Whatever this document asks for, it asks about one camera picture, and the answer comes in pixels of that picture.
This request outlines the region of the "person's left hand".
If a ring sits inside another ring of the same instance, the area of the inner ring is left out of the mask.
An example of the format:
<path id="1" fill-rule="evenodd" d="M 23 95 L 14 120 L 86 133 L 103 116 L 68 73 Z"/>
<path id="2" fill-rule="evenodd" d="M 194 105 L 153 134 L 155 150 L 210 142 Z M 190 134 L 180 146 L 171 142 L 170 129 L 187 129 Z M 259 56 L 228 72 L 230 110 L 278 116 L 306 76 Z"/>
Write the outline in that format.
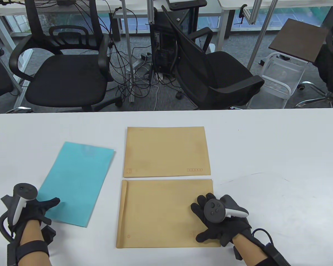
<path id="1" fill-rule="evenodd" d="M 9 242 L 14 241 L 13 235 L 22 235 L 29 221 L 38 221 L 39 224 L 44 223 L 47 226 L 50 226 L 52 224 L 52 220 L 46 217 L 46 212 L 59 205 L 61 202 L 61 200 L 57 197 L 47 201 L 38 201 L 37 199 L 26 201 L 26 206 L 21 209 L 21 213 L 19 214 L 19 219 L 16 224 L 8 223 L 8 228 L 10 230 L 10 233 L 8 233 L 4 228 L 3 222 L 5 219 L 8 220 L 11 217 L 9 215 L 10 211 L 14 211 L 14 213 L 16 213 L 19 207 L 17 204 L 13 203 L 12 196 L 5 195 L 1 198 L 1 200 L 6 205 L 7 211 L 0 217 L 0 233 Z"/>

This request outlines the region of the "person's right hand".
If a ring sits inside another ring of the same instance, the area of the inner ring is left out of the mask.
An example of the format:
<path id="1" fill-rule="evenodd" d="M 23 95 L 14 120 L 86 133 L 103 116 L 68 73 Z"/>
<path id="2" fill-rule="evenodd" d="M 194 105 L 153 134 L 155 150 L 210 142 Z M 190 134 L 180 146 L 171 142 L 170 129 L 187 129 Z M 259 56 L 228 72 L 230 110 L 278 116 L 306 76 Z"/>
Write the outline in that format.
<path id="1" fill-rule="evenodd" d="M 251 226 L 246 218 L 231 217 L 224 219 L 221 223 L 212 223 L 207 220 L 204 214 L 206 203 L 212 199 L 216 199 L 212 193 L 207 193 L 206 196 L 199 195 L 197 203 L 192 203 L 190 208 L 192 212 L 202 221 L 207 229 L 196 236 L 198 243 L 203 243 L 209 239 L 220 241 L 221 246 L 225 247 L 229 242 L 233 242 L 238 234 L 251 230 Z"/>

